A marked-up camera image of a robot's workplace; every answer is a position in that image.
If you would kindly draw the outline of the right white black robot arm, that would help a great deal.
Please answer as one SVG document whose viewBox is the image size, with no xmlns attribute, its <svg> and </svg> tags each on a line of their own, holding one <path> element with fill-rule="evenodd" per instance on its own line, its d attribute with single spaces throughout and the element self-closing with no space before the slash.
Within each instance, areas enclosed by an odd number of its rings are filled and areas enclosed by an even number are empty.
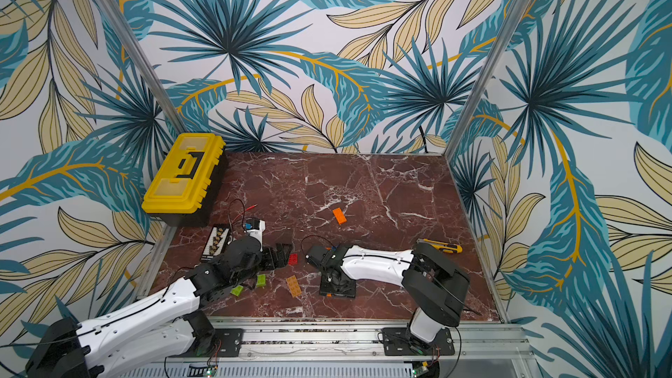
<svg viewBox="0 0 672 378">
<path fill-rule="evenodd" d="M 410 250 L 383 251 L 357 245 L 311 247 L 306 262 L 320 272 L 320 294 L 353 299 L 360 280 L 403 288 L 416 304 L 408 340 L 434 343 L 446 327 L 458 327 L 466 308 L 471 279 L 429 243 Z"/>
</svg>

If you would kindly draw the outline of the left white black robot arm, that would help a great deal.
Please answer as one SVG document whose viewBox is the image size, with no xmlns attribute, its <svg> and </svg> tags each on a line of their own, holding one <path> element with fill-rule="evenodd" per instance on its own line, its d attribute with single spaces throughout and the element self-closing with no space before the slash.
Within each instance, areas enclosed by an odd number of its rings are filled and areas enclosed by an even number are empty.
<svg viewBox="0 0 672 378">
<path fill-rule="evenodd" d="M 287 266 L 292 245 L 264 246 L 252 236 L 189 269 L 163 290 L 84 322 L 47 327 L 26 362 L 29 377 L 112 377 L 160 358 L 212 353 L 219 344 L 203 308 L 258 273 Z"/>
</svg>

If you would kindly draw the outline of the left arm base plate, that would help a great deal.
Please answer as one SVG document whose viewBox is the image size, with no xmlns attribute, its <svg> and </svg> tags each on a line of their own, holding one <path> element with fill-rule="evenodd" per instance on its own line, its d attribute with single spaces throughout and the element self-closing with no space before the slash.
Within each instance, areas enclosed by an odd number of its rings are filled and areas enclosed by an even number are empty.
<svg viewBox="0 0 672 378">
<path fill-rule="evenodd" d="M 238 357 L 243 342 L 243 329 L 213 329 L 196 334 L 192 346 L 185 353 L 173 355 L 173 358 L 197 358 L 203 361 L 215 357 Z"/>
</svg>

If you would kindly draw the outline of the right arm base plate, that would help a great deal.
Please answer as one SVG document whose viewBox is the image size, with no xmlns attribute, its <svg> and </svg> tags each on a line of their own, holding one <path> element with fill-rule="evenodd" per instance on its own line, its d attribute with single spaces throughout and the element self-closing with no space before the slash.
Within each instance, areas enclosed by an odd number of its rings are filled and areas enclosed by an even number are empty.
<svg viewBox="0 0 672 378">
<path fill-rule="evenodd" d="M 441 329 L 430 343 L 411 335 L 405 327 L 384 327 L 378 332 L 386 356 L 450 356 L 456 350 L 447 328 Z"/>
</svg>

